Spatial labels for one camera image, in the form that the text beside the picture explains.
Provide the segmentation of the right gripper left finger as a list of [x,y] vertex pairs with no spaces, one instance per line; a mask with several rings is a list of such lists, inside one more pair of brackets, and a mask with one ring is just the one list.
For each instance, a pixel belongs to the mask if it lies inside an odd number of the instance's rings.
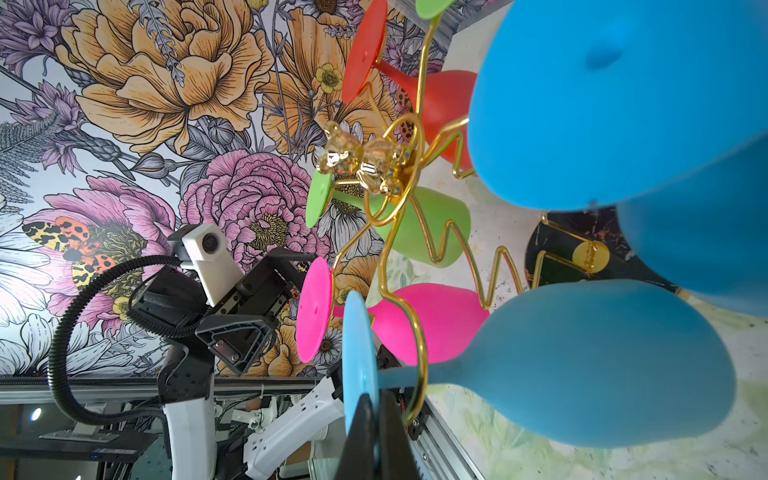
[[335,480],[373,480],[376,461],[376,420],[369,394],[358,401],[344,450],[335,473]]

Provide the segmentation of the blue wine glass front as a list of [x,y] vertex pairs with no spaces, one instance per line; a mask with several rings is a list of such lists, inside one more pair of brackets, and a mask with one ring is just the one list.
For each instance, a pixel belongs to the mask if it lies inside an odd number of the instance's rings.
[[545,285],[497,308],[432,384],[471,390],[556,442],[624,448],[705,434],[736,397],[730,355],[691,305],[655,285]]

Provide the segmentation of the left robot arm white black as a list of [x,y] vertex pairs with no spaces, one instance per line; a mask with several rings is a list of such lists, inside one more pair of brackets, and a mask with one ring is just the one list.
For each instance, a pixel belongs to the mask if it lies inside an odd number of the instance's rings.
[[158,387],[173,478],[267,479],[299,447],[342,418],[340,384],[324,377],[268,425],[228,446],[217,439],[216,365],[243,375],[276,346],[282,337],[281,311],[308,284],[299,266],[314,259],[276,249],[243,274],[229,272],[231,258],[220,252],[210,273],[191,278],[174,260],[138,289],[129,309],[133,321],[171,344]]

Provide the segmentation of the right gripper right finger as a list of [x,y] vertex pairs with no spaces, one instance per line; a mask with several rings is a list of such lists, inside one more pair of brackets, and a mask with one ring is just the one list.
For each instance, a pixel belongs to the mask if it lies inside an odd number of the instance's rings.
[[379,397],[377,433],[377,478],[419,480],[419,472],[409,443],[410,437],[401,421],[400,405],[395,395],[387,390],[382,390]]

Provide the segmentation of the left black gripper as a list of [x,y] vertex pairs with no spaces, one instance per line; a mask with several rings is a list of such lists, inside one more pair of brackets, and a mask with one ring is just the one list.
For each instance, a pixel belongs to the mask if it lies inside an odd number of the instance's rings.
[[168,339],[197,339],[236,375],[245,374],[277,341],[279,315],[299,298],[315,256],[275,248],[208,304],[202,282],[164,266],[134,291],[128,316]]

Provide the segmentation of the blue wine glass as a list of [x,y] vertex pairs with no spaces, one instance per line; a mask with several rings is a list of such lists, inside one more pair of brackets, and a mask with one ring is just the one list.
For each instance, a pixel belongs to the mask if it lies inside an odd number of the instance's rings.
[[650,269],[767,312],[767,5],[517,1],[469,113],[478,176],[509,203],[614,206]]
[[736,397],[730,355],[691,305],[655,285],[545,285],[497,308],[432,384],[471,390],[556,442],[624,448],[705,434]]

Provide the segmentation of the pink wine glass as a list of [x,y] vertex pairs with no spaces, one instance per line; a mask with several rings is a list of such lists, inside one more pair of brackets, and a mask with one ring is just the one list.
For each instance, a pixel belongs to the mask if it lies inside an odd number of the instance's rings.
[[[431,364],[460,355],[471,343],[490,312],[480,305],[476,292],[433,283],[422,283],[395,292],[415,310],[425,335]],[[345,307],[332,305],[332,275],[327,261],[315,259],[306,274],[299,300],[296,344],[299,357],[307,362],[319,352],[333,313]],[[394,356],[409,366],[417,363],[416,341],[405,313],[382,300],[370,312],[372,329]]]

